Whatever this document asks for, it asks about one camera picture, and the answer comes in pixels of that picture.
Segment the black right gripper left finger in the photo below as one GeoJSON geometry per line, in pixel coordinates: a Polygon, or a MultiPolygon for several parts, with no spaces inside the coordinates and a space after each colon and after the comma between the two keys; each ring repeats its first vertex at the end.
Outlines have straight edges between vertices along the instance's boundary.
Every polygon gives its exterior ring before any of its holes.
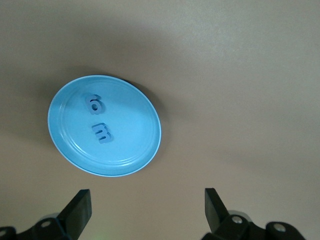
{"type": "Polygon", "coordinates": [[[38,221],[17,233],[12,226],[0,228],[2,240],[77,240],[92,216],[91,192],[80,190],[56,216],[38,221]]]}

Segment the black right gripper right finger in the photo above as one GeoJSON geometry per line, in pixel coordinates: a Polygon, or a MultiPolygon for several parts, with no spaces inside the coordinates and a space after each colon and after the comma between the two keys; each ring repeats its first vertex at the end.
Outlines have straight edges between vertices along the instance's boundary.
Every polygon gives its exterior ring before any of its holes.
{"type": "Polygon", "coordinates": [[[210,232],[204,240],[304,240],[305,237],[291,224],[268,222],[265,228],[254,224],[239,213],[229,213],[214,188],[204,191],[204,210],[210,232]]]}

